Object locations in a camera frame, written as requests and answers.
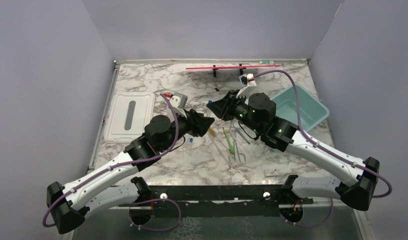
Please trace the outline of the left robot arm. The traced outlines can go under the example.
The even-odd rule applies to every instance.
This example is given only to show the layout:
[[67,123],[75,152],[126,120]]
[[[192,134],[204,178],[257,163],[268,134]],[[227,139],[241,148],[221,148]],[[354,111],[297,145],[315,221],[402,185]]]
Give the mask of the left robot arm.
[[144,132],[125,147],[116,157],[93,172],[72,182],[51,183],[46,189],[48,207],[42,224],[56,227],[59,234],[78,228],[93,210],[108,205],[110,188],[119,180],[135,175],[169,153],[184,135],[203,137],[215,119],[194,109],[184,115],[175,113],[173,119],[166,115],[153,117]]

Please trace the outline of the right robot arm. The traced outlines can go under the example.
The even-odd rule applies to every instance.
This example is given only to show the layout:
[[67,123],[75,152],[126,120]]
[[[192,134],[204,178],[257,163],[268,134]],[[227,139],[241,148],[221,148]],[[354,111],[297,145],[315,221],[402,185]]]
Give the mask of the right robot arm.
[[331,174],[330,177],[289,177],[289,183],[280,190],[284,202],[292,204],[299,198],[320,197],[341,200],[359,211],[369,209],[378,183],[377,159],[354,157],[312,136],[303,136],[304,131],[298,125],[276,115],[276,103],[262,92],[246,98],[229,91],[206,106],[220,120],[238,120],[266,146],[303,158]]

